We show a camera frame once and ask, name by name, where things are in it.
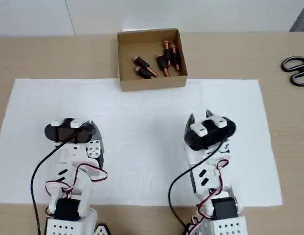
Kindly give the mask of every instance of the black cylindrical object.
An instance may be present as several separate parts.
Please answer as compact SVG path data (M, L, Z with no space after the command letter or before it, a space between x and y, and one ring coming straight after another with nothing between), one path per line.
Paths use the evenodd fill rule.
M135 57L133 58L133 62L134 62L137 66L140 66L140 67L142 67L142 68L144 68L144 69L150 67L150 65L149 65L147 62L145 62L145 61L144 61L141 57L139 57L139 56L135 56Z
M167 61L167 64L168 64L168 61L171 60L171 52L170 52L170 49L164 49L164 58L165 60Z
M174 66L176 66L176 65L179 64L178 57L177 57L176 53L172 53L172 55L171 55L171 62L172 62L172 64Z
M161 71L164 71L164 69L168 68L167 61L165 60L165 57L163 55L159 55L156 57L156 62L158 64L158 67L160 67Z
M136 67L134 70L137 75L140 75L141 77L144 77L144 78L152 78L152 76L154 76L154 74L152 74L148 70L143 69L142 67Z

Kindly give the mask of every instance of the black cable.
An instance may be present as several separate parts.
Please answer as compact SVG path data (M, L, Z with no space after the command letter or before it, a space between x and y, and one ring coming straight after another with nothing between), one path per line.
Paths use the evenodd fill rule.
M31 197L32 197L32 202L33 202L33 207L34 207L34 212L35 212L35 218L36 218L36 224L38 227L38 235L41 235L41 226L40 226L40 219L39 219L39 213L38 213L38 208L36 206L36 202L34 199L34 193L33 193L33 181L34 181L34 177L36 175L36 172L38 171L38 169L40 168L40 166L50 157L52 156L57 150L59 150L62 146L64 146L66 143L68 143L70 140L72 140L77 134L79 133L79 131L77 130L74 135L72 135L70 138L66 139L64 142L62 142L60 145L58 145L53 151L51 151L45 158L43 158L39 164L36 166L32 177L31 177L31 183L30 183L30 191L31 191Z
M180 179L182 178L183 176L185 176L186 174L188 174L190 171L192 171L194 168L198 167L200 164L202 164L203 162L207 161L211 156L213 156L219 149L220 147L222 146L222 144L225 142L227 138L223 139L222 142L219 144L219 146L214 150L212 151L211 154L209 154L206 158L204 158L203 160L201 160L200 162L198 162L197 164L195 164L194 166L192 166L191 168L189 168L188 170L186 170L185 172L181 173L176 179L174 179L169 187L169 190L168 190L168 202L169 202L169 206L170 206L170 209L172 211L172 213L174 214L174 216L179 220L179 222L182 224L182 226L184 227L184 229L188 229L187 228L187 225L182 221L182 219L178 216L178 214L175 212L174 208L172 207L172 204L171 204L171 199L170 199L170 194L171 194L171 190L172 190L172 187L173 185Z

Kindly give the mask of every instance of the white wall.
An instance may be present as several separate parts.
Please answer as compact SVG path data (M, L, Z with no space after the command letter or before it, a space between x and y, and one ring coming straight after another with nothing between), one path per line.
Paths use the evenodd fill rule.
M77 34L129 28L289 31L304 0L67 0ZM65 0L0 0L0 35L73 35Z
M64 0L0 0L0 36L74 35Z

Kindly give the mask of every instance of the small battery-like object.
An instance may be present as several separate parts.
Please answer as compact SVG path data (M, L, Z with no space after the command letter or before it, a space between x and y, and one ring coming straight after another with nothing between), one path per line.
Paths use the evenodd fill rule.
M134 71L137 75L144 77L144 78L152 78L154 74L152 74L150 71L145 70L142 67L135 67Z
M168 72L168 64L165 60L165 57L163 55L159 55L156 57L156 61L157 61L158 67L160 67L160 70L163 71L164 75L166 77L170 77L170 74Z
M155 71L153 71L151 68L150 68L150 65L144 61L141 57L139 56L134 56L133 57L133 63L135 63L137 66L140 66L142 67L143 69L146 69L148 71L150 71L154 77L157 77L157 73Z
M168 40L164 41L164 57L165 57L165 60L167 61L167 64L170 66L171 53L170 53Z
M173 66L175 67L175 69L177 71L179 71L180 67L179 67L179 61L178 61L178 56L177 56L177 51L176 51L176 45L172 44L172 45L170 45L170 48L171 48L171 62L173 64Z

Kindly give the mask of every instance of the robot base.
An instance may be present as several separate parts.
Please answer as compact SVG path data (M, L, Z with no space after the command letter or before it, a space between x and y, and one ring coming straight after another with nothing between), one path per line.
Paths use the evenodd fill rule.
M229 219L205 220L198 235L248 235L244 216Z
M88 215L79 221L50 218L47 220L46 235L109 235L106 226L99 225L95 231L97 212L90 208Z

